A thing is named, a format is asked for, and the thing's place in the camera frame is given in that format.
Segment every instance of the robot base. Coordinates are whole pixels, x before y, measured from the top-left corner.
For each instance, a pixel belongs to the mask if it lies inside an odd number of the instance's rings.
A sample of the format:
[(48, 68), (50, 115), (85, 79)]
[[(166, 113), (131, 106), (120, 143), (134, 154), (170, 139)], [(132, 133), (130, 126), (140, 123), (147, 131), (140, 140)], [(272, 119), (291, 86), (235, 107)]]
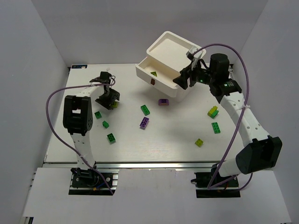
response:
[[(102, 173), (106, 179), (109, 187), (112, 188), (113, 173)], [(93, 179), (82, 178), (77, 174), (72, 175), (71, 186), (69, 189), (69, 195), (111, 195), (110, 191), (105, 184), (97, 190), (93, 190), (95, 187), (104, 183), (101, 177), (99, 180), (94, 182)]]
[(207, 189), (207, 185), (211, 180), (211, 173), (199, 172), (195, 173), (196, 179), (191, 180), (191, 183), (196, 184), (196, 197), (197, 198), (224, 198), (224, 197), (241, 197), (239, 182), (233, 179), (219, 187), (212, 190)]

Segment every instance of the white box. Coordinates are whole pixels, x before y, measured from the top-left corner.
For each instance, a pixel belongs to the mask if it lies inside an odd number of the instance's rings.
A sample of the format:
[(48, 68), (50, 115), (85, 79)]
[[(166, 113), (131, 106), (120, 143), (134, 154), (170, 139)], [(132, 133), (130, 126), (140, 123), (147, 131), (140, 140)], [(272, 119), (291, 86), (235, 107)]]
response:
[(172, 80), (191, 63), (186, 53), (192, 46), (200, 48), (170, 31), (164, 32), (147, 49), (147, 57), (136, 65), (137, 76), (176, 101), (183, 100), (191, 88), (184, 90)]

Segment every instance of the purple lego brick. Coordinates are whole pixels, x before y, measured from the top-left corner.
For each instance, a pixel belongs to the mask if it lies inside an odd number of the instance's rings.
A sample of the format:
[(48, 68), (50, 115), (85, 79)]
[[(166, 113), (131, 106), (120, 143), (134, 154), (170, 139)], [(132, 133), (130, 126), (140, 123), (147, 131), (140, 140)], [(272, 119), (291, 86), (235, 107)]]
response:
[(144, 117), (141, 124), (140, 124), (140, 128), (141, 129), (145, 129), (146, 128), (146, 125), (148, 125), (148, 122), (149, 122), (149, 119)]
[(168, 99), (159, 99), (159, 105), (169, 105), (169, 100)]

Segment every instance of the white cable tie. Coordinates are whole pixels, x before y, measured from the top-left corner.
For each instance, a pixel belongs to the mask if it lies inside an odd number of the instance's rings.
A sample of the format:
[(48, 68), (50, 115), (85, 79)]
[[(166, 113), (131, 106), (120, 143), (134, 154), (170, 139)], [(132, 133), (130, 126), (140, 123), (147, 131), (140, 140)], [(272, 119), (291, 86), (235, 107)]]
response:
[(250, 106), (249, 105), (242, 105), (239, 109), (237, 109), (237, 111), (238, 110), (242, 110), (243, 108), (245, 108), (245, 109), (249, 109), (250, 108)]
[(243, 104), (240, 108), (236, 109), (236, 111), (232, 114), (232, 116), (234, 116), (235, 113), (237, 113), (237, 111), (242, 110), (243, 108), (245, 108), (245, 109), (249, 109), (250, 106), (249, 106), (249, 105), (244, 105), (244, 104)]

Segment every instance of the yellow-green lego brick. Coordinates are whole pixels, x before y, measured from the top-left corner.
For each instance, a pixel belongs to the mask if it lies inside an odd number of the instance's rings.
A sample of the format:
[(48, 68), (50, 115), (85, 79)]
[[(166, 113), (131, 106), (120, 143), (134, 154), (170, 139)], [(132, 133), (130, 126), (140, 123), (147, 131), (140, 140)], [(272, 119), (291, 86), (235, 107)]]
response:
[(114, 103), (111, 104), (111, 107), (116, 108), (118, 106), (118, 102), (114, 101)]
[(212, 115), (217, 109), (218, 109), (217, 106), (213, 106), (212, 109), (209, 110), (208, 115), (209, 115), (209, 113)]
[(195, 144), (196, 144), (198, 147), (201, 147), (203, 143), (204, 143), (204, 142), (203, 142), (201, 139), (197, 139), (197, 141), (195, 142)]

